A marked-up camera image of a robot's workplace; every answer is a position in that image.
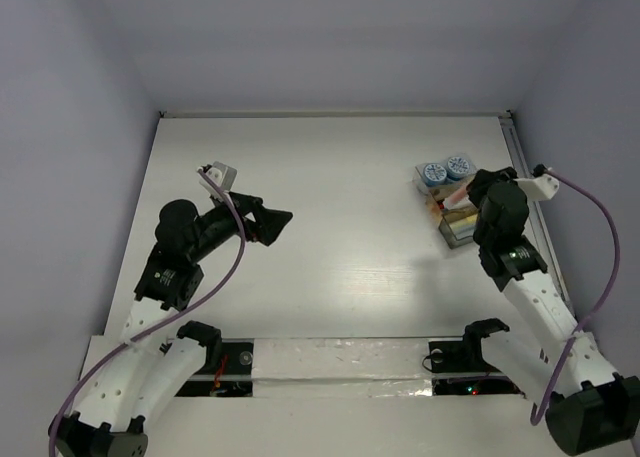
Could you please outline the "small orange cap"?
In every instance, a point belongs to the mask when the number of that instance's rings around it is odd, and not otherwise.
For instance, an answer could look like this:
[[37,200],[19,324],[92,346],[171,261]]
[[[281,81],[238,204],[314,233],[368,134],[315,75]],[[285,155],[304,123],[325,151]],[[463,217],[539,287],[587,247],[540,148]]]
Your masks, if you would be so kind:
[[464,200],[468,195],[466,188],[459,188],[445,199],[448,206],[453,206]]

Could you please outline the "blue patterned tape roll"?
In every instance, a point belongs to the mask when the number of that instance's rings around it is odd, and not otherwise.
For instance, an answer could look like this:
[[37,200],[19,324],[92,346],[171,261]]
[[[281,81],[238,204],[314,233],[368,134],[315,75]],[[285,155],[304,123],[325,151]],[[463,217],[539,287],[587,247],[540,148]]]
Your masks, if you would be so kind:
[[423,167],[421,175],[423,182],[428,187],[444,185],[448,178],[446,168],[437,162],[427,163]]

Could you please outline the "orange highlighter pen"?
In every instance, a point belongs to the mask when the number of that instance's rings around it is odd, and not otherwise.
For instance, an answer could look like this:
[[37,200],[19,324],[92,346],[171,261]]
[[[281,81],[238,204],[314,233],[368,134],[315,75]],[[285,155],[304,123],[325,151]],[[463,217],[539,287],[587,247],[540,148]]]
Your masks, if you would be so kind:
[[447,211],[460,209],[470,204],[471,202],[465,187],[457,189],[442,201],[442,207]]

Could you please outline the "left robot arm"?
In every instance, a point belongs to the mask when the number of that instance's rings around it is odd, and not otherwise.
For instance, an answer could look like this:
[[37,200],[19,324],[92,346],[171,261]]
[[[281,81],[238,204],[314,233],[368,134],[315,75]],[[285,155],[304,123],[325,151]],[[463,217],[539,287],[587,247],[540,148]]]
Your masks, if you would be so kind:
[[292,218],[235,192],[205,214],[189,200],[166,204],[119,343],[53,418],[50,455],[144,455],[150,427],[186,381],[226,361],[220,330],[185,317],[198,306],[192,298],[204,278],[201,260],[233,237],[269,246]]

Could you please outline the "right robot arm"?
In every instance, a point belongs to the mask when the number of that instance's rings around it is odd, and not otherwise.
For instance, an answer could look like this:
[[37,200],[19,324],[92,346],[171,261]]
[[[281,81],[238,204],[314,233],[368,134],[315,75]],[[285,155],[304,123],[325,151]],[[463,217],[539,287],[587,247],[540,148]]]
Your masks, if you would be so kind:
[[577,320],[524,234],[530,202],[552,199],[563,182],[538,165],[531,178],[511,167],[481,169],[467,185],[478,210],[473,240],[481,266],[537,344],[524,344],[506,323],[488,319],[466,328],[460,356],[470,368],[489,365],[504,374],[531,402],[531,425],[545,424],[561,451],[579,456],[635,436],[639,379],[621,375],[585,330],[608,296]]

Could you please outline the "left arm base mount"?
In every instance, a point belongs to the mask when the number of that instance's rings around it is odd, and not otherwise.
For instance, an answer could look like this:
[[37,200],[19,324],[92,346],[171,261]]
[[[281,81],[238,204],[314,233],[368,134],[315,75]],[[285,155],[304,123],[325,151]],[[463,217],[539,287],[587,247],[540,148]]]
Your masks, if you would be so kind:
[[177,397],[251,397],[253,340],[224,340],[217,363],[207,363],[178,390]]

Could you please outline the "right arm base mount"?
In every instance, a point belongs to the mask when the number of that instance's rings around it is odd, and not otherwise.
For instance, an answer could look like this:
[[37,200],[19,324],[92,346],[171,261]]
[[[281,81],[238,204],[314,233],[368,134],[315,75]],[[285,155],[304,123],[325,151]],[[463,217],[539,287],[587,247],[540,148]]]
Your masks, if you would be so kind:
[[510,328],[497,318],[468,324],[461,337],[430,340],[421,365],[431,375],[435,396],[521,395],[520,389],[484,359],[481,343]]

